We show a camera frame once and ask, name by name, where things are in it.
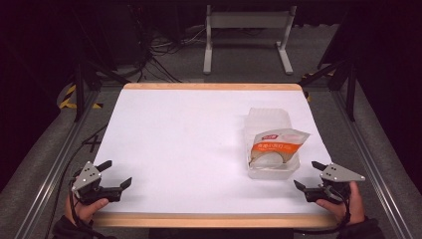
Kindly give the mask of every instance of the black cable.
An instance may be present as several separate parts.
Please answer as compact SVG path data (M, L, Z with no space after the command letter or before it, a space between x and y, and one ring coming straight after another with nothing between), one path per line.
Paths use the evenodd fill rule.
M174 81L164 71L162 71L161 69L159 69L155 64L153 64L153 63L149 63L149 64L152 65L153 67L155 67L161 74L163 74L164 76L166 76L167 78L169 78L169 80L164 80L162 78L158 78L157 76L155 76L154 74L152 74L152 72L150 72L153 76L157 77L158 79L164 80L164 81L166 81L168 83L174 83Z
M349 221L350 221L350 205L348 201L334 188L330 189L331 192L333 192L336 196L341 198L342 202L345 206L345 215L340 223L337 224L337 226L333 229L328 230L319 230L319 231L311 231L311 230L301 230L301 229L294 229L293 231L295 233L302 233L302 234L309 234L309 235L321 235L321 234L331 234L338 232L341 228L343 228Z
M74 218L75 224L79 225L81 223L81 220L80 220L80 218L77 215L77 212L75 210L74 193L72 192L72 186L74 185L75 180L76 180L75 178L72 178L69 181L68 196L69 196L69 201L70 201L70 204L71 204L72 217Z
M164 70L161 70L157 65L153 64L153 63L149 63L150 65L152 65L153 67L155 67L160 73L162 73L164 76L166 76L167 78L169 78L169 83L180 83L180 81L178 81L177 79L174 80L174 78L171 77L171 75L167 74L166 72L164 72Z
M157 79L159 79L159 80L162 80L162 81L164 81L164 82L168 82L168 83L172 83L171 81L169 81L169 80L166 80L166 79L163 79L163 78L160 78L160 77L157 77L157 76L155 76L147 67L145 67L145 69L150 73L150 74L152 74L154 77L156 77Z
M171 78L171 79L173 79L174 81L176 81L177 83L182 83L180 80L178 80L177 78L175 78L175 77L173 77L173 75L171 75L162 65L161 65L161 63L159 63L154 57L152 57L152 60L155 62L155 63L157 63L161 68L162 68L162 70L164 70L167 74L168 74L168 76Z
M142 70L142 67L139 66L139 67L136 67L135 69L131 70L130 72L126 72L126 73L122 73L122 74L119 74L115 71L113 71L113 72L120 77L129 78L129 77L136 75L136 73L140 72L141 70ZM112 80L112 78L110 78L108 76L98 76L98 77L102 80Z
M143 77L143 71L142 70L140 70L140 72L139 72L139 77L137 78L137 83L140 83L140 80L142 79L142 77Z
M152 45L150 51L153 52L153 53L158 53L158 54L154 54L155 57L161 57L161 56L164 56L164 55L167 55L167 54L170 54L170 55L176 54L181 49L183 49L187 46L194 45L197 42L200 42L201 41L200 39L203 37L203 35L205 33L206 33L205 29L202 29L198 33L194 34L193 37L191 37L189 40L186 40L187 34L184 34L183 40L181 40L180 44L173 43L169 40L165 43L161 43L161 41L159 41L159 43L155 44L155 46L162 45L162 47L166 47L167 49L165 51L156 50L157 47L154 47ZM161 38L166 39L165 37L157 36L157 37L154 38L154 40L155 39L161 39Z
M53 224L54 215L56 214L57 204L59 202L60 191L61 191L61 188L62 188L62 185L63 185L63 179L65 178L66 171L68 170L69 165L71 164L72 160L75 158L75 156L77 155L77 153L81 150L81 148L83 146L85 146L85 144L87 144L87 142L89 140L91 140L91 138L95 137L100 131L102 131L103 129L105 129L107 126L108 126L108 123L106 123L103 127L101 127L100 129L98 129L90 137L88 137L87 139L85 139L84 141L82 141L81 145L77 148L77 150L69 158L69 161L66 164L66 167L65 167L64 171L62 172L62 176L60 178L59 188L57 190L56 199L55 199L54 206L53 206L53 212L52 212L52 214L50 216L49 224L48 224L48 227L47 227L47 233L46 233L46 236L45 236L46 239L48 239L49 238L49 235L50 235L50 229L51 229L51 226Z

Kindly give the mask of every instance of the white table surface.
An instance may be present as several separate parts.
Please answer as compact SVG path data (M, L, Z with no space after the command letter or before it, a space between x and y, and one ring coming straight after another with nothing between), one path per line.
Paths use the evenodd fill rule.
M213 86L217 88L193 84L180 90L183 86L133 84L121 91L94 164L112 160L102 186L118 186L129 177L132 185L97 220L118 215L331 218L307 203L293 183L317 187L319 171L311 161L331 162L300 87ZM250 108L283 109L293 128L311 134L299 150L300 168L287 180L248 176L243 130Z

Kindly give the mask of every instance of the metal stand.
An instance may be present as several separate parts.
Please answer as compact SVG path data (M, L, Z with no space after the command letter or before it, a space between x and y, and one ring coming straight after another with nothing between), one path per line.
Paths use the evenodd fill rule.
M75 121L78 121L85 111L84 84L86 83L91 91L99 91L102 86L96 72L101 72L122 85L130 83L127 79L92 61L80 60L75 68L75 85L77 89L77 115Z
M212 12L207 5L207 45L205 48L204 74L211 74L212 28L280 28L283 29L282 41L276 46L287 75L293 73L292 65L286 53L286 45L295 19L296 6L286 12Z
M334 71L332 78L328 82L328 88L330 91L339 91L341 86L348 79L347 84L347 95L345 102L345 110L351 121L354 121L353 107L354 107L354 92L356 87L356 73L354 64L350 61L340 61L331 64L320 71L307 76L305 79L299 82L301 87L305 87L307 84L327 75Z

